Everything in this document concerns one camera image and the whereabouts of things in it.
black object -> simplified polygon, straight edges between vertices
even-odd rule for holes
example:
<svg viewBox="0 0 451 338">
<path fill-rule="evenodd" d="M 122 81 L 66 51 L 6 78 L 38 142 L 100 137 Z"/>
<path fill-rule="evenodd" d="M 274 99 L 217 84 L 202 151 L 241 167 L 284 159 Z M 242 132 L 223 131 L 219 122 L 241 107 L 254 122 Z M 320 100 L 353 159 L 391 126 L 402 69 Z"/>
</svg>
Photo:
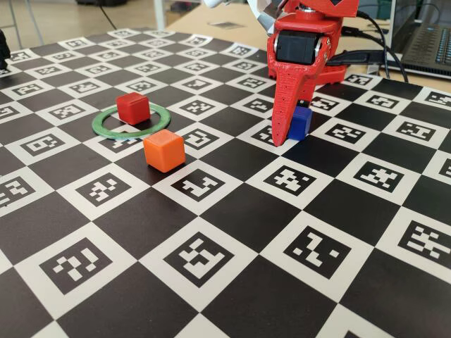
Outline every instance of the black object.
<svg viewBox="0 0 451 338">
<path fill-rule="evenodd" d="M 0 70 L 6 69 L 8 64 L 6 59 L 11 57 L 8 44 L 6 43 L 6 37 L 2 30 L 0 30 Z"/>
<path fill-rule="evenodd" d="M 320 35 L 282 30 L 276 38 L 276 60 L 311 65 L 315 61 L 315 47 Z"/>
</svg>

orange cube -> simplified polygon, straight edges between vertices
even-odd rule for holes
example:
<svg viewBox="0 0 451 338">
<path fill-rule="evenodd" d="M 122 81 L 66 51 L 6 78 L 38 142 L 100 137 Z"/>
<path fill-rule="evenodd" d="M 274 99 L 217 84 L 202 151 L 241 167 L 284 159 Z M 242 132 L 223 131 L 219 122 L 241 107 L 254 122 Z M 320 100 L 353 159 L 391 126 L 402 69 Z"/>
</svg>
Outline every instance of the orange cube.
<svg viewBox="0 0 451 338">
<path fill-rule="evenodd" d="M 147 164 L 167 173 L 185 162 L 183 137 L 163 129 L 144 139 Z"/>
</svg>

red cube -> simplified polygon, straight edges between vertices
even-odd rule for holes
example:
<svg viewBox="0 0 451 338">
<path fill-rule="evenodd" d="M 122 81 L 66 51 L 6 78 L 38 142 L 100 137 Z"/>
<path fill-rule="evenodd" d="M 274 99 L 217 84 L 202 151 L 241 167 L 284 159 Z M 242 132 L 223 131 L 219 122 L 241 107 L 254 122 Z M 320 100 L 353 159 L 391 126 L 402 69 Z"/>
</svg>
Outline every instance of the red cube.
<svg viewBox="0 0 451 338">
<path fill-rule="evenodd" d="M 136 125 L 150 119 L 149 99 L 138 93 L 116 97 L 119 118 L 129 125 Z"/>
</svg>

floor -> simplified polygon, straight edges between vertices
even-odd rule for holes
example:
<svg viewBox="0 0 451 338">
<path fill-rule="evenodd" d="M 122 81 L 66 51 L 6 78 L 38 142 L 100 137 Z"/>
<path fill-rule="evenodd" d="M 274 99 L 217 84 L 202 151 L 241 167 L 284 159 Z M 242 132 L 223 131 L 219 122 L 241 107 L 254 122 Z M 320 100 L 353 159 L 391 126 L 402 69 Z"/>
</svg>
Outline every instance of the floor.
<svg viewBox="0 0 451 338">
<path fill-rule="evenodd" d="M 23 48 L 39 46 L 39 40 L 22 0 L 13 1 Z M 37 24 L 45 44 L 112 30 L 98 7 L 32 1 Z M 152 0 L 129 0 L 125 5 L 104 8 L 117 28 L 156 27 Z M 167 24 L 179 19 L 180 14 L 166 13 Z M 0 26 L 12 23 L 7 0 L 0 0 Z M 14 28 L 4 30 L 10 49 L 20 49 Z"/>
</svg>

cube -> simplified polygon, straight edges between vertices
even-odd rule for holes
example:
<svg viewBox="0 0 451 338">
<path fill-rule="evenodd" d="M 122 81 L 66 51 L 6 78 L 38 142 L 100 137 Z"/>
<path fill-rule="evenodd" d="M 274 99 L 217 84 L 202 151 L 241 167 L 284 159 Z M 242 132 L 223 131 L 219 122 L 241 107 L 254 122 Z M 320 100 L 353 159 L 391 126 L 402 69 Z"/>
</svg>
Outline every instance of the cube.
<svg viewBox="0 0 451 338">
<path fill-rule="evenodd" d="M 149 99 L 138 93 L 116 97 L 119 118 L 129 125 L 136 125 L 150 119 Z"/>
<path fill-rule="evenodd" d="M 163 129 L 144 139 L 147 164 L 167 173 L 185 162 L 183 137 Z"/>
<path fill-rule="evenodd" d="M 293 118 L 291 119 L 290 129 L 288 130 L 288 138 L 302 141 L 305 139 L 310 129 L 311 109 L 296 106 Z"/>
</svg>

